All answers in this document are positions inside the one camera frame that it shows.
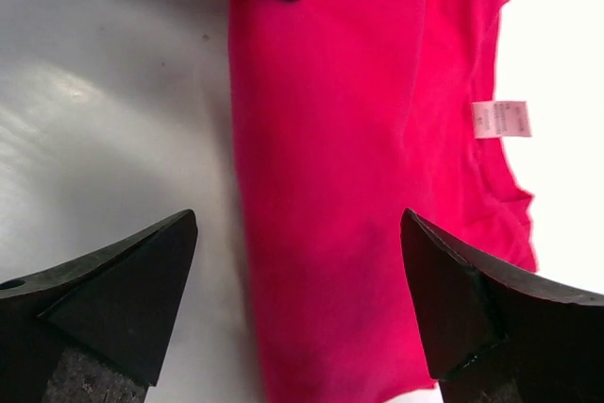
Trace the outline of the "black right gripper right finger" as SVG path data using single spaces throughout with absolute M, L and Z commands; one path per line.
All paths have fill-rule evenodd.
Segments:
M 603 297 L 534 275 L 412 210 L 402 256 L 446 402 L 600 402 Z

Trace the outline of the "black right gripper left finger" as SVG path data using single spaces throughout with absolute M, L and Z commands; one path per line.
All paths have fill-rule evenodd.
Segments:
M 157 385 L 193 262 L 180 211 L 1 285 L 4 402 L 143 402 Z

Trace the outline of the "red t shirt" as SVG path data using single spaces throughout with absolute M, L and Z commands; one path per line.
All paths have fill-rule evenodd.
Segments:
M 230 0 L 235 166 L 271 402 L 384 402 L 433 384 L 400 245 L 405 209 L 534 270 L 531 197 L 493 97 L 508 0 Z

